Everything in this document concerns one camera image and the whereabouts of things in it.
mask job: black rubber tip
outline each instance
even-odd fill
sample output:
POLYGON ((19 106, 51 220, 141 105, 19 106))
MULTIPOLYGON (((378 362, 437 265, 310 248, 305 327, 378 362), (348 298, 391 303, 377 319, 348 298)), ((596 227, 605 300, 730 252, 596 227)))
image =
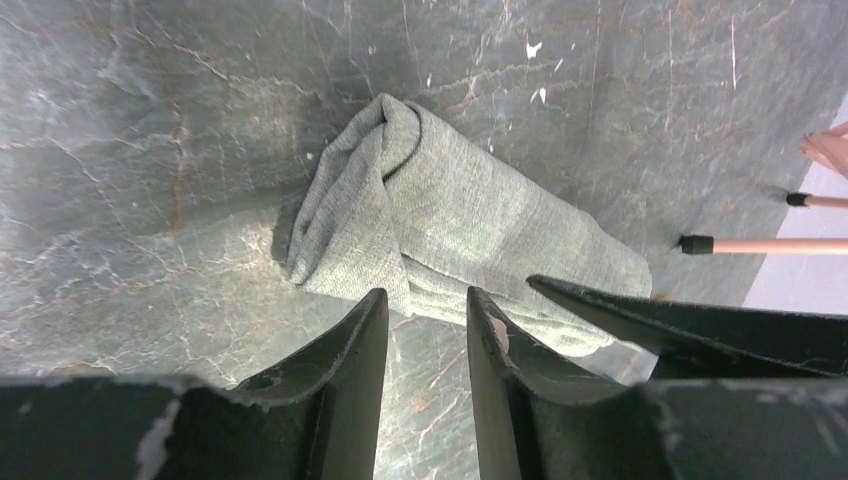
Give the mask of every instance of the black rubber tip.
POLYGON ((704 235, 689 235, 680 239, 683 253, 689 255, 710 255, 713 253, 715 239, 704 235))
POLYGON ((786 196, 786 203, 793 207, 806 207, 807 197, 809 197, 809 195, 806 193, 790 193, 786 196))

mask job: gray marble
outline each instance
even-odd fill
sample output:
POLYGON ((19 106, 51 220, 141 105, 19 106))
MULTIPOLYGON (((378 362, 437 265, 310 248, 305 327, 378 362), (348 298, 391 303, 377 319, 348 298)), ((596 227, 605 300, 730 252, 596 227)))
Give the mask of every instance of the gray marble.
MULTIPOLYGON (((846 25, 842 0, 0 0, 0 370, 232 386, 317 336, 350 305, 278 262, 383 91, 591 213, 658 293, 740 304, 759 257, 674 243, 777 231, 846 25)), ((462 327, 391 342, 377 478, 475 478, 462 327)))

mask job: folded cloth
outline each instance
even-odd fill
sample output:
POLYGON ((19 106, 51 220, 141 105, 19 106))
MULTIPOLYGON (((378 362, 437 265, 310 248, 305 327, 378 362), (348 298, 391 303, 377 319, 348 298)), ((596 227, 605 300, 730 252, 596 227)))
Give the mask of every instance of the folded cloth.
POLYGON ((651 291, 646 261, 588 214, 421 106, 386 94, 322 153, 287 263, 304 290, 358 300, 382 287, 394 310, 460 324, 466 289, 481 287, 568 357, 613 339, 532 290, 528 276, 624 295, 651 291))

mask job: pink object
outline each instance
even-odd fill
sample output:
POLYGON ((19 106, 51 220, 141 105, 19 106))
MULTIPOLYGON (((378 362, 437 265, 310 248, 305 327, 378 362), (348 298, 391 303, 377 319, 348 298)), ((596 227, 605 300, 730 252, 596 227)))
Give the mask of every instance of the pink object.
POLYGON ((509 353, 509 333, 506 329, 506 324, 498 318, 489 317, 489 322, 492 323, 492 328, 495 330, 495 336, 498 338, 498 344, 501 351, 506 355, 509 353))
POLYGON ((808 133, 801 139, 801 152, 816 162, 848 178, 848 122, 822 133, 808 133))
POLYGON ((813 195, 804 199, 808 207, 848 208, 848 198, 816 197, 813 195))
POLYGON ((848 254, 848 238, 716 238, 713 253, 845 255, 848 254))

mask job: chipped paint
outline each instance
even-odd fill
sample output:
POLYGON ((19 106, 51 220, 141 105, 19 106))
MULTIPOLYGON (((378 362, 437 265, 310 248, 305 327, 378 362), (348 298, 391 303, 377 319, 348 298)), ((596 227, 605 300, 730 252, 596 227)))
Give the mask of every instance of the chipped paint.
POLYGON ((153 426, 138 444, 135 460, 139 469, 136 480, 150 480, 156 477, 159 469, 165 464, 168 452, 165 450, 165 440, 171 435, 174 420, 180 411, 180 401, 172 400, 165 407, 165 413, 153 421, 153 426))
POLYGON ((801 406, 810 405, 813 402, 834 407, 848 404, 848 387, 838 383, 805 382, 792 385, 771 381, 752 383, 744 380, 718 380, 717 383, 730 391, 757 391, 757 400, 760 401, 763 401, 766 396, 773 396, 778 401, 785 399, 801 406))
POLYGON ((498 345, 501 347, 501 352, 509 353, 509 333, 506 329, 506 324, 495 317, 488 316, 489 323, 492 324, 492 329, 495 330, 495 337, 498 339, 498 345))

